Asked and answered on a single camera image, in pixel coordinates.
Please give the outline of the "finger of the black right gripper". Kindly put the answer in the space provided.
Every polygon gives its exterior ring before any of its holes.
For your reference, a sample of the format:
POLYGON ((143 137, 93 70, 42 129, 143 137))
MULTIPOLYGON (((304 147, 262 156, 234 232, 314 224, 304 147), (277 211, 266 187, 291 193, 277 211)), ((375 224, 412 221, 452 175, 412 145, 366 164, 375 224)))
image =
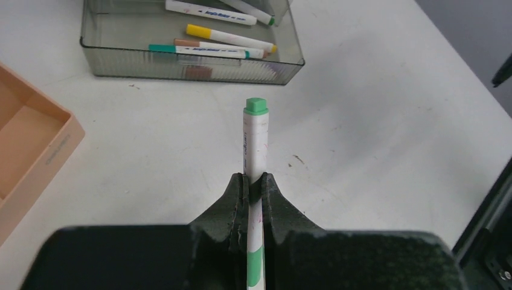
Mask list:
POLYGON ((511 66, 512 66, 512 55, 501 65, 496 74, 493 76, 491 83, 494 88, 497 88, 503 82, 507 81, 511 77, 511 66))

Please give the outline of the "white marker yellow caps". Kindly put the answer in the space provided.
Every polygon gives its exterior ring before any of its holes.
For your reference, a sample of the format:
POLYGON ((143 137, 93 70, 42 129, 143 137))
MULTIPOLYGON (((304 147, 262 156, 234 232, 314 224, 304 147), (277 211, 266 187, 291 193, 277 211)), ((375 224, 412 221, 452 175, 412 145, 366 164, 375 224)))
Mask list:
POLYGON ((268 53, 276 53, 277 46, 273 43, 244 37, 224 31, 213 30, 193 24, 188 24, 185 32, 190 36, 196 36, 203 39, 215 40, 226 44, 237 45, 241 47, 259 48, 268 53))

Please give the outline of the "smoked clear drawer box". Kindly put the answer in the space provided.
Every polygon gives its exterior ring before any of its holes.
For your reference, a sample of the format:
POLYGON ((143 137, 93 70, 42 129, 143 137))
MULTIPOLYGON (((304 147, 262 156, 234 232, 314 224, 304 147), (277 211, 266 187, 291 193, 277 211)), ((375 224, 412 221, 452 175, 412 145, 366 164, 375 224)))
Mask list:
POLYGON ((289 1, 85 1, 99 77, 285 85, 304 66, 289 1))

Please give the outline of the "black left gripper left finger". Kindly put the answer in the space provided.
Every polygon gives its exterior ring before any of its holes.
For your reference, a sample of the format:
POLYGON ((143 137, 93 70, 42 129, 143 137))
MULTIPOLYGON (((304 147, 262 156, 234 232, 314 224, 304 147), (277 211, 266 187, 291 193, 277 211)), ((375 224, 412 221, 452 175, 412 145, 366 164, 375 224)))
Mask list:
POLYGON ((245 289, 248 180, 188 224, 81 225, 50 235, 22 289, 245 289))

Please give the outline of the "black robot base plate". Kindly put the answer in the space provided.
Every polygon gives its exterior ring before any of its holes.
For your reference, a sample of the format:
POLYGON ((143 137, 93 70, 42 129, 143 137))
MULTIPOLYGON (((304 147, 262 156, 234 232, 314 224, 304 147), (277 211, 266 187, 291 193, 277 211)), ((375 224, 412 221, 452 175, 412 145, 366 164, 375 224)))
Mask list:
POLYGON ((511 161, 452 252, 469 289, 511 289, 511 161))

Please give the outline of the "white marker teal cap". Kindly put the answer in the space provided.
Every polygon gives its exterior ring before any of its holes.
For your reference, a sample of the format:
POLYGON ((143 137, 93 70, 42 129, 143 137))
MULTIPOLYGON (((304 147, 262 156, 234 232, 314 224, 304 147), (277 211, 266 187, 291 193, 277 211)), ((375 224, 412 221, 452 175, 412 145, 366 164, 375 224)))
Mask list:
POLYGON ((148 49, 153 52, 162 53, 175 53, 175 54, 187 54, 195 56, 207 56, 207 57, 225 57, 232 59, 248 59, 249 53, 245 50, 238 49, 224 49, 224 48, 200 48, 200 47, 185 47, 176 45, 160 45, 150 44, 148 49))

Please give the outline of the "white marker purple cap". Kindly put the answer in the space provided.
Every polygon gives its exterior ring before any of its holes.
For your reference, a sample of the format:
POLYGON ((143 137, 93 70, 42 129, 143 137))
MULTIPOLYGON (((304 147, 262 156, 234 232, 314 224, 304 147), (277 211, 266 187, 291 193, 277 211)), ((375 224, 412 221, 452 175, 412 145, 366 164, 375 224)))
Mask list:
POLYGON ((260 64, 255 69, 255 77, 258 80, 270 81, 278 77, 278 71, 271 64, 260 64))

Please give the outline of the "white marker dark red cap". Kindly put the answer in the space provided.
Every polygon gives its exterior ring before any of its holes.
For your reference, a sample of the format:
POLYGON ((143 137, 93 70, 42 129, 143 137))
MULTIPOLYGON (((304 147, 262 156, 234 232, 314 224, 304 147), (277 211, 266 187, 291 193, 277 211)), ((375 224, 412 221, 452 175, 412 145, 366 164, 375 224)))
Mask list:
POLYGON ((249 14, 237 13, 234 11, 222 10, 203 5, 190 4, 181 1, 167 0, 165 9, 168 11, 183 13, 186 15, 210 18, 219 21, 232 22, 236 24, 252 26, 257 23, 257 18, 249 14))

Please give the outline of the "white marker green caps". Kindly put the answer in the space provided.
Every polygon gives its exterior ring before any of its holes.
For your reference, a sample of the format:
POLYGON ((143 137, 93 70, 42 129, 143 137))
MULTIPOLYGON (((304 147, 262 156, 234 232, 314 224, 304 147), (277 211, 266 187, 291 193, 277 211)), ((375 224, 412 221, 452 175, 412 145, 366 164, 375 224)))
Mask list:
POLYGON ((264 289, 264 230, 261 177, 267 169, 269 109, 249 98, 243 110, 243 172, 248 177, 247 288, 264 289))

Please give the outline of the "white marker brown cap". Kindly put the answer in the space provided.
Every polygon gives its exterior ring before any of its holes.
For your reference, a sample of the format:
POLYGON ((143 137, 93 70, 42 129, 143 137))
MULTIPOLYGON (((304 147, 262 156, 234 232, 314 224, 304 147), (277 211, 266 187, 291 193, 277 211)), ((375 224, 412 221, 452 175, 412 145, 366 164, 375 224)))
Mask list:
POLYGON ((260 48, 250 48, 250 47, 240 47, 235 45, 227 45, 213 42, 202 42, 196 40, 186 40, 186 39, 174 39, 174 45, 177 46, 185 46, 185 47, 200 47, 200 48, 224 48, 224 49, 238 49, 245 50, 249 53, 249 57, 251 59, 264 59, 269 53, 260 48))

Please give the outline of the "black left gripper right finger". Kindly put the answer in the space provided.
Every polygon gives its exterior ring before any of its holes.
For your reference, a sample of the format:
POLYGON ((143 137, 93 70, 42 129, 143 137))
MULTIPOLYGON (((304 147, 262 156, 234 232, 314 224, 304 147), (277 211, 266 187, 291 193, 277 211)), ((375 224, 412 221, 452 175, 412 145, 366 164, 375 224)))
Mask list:
POLYGON ((261 178, 267 289, 467 289, 451 250, 424 231, 325 230, 261 178))

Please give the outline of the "white marker green cap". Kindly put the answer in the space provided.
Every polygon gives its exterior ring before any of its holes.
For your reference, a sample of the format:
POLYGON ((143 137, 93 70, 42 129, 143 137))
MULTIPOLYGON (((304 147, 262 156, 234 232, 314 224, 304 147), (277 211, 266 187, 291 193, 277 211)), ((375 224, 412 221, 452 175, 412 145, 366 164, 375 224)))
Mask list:
POLYGON ((257 21, 261 22, 262 24, 272 26, 275 23, 275 19, 270 14, 264 12, 263 10, 260 10, 245 1, 242 0, 220 0, 220 2, 240 11, 245 14, 254 16, 257 21))

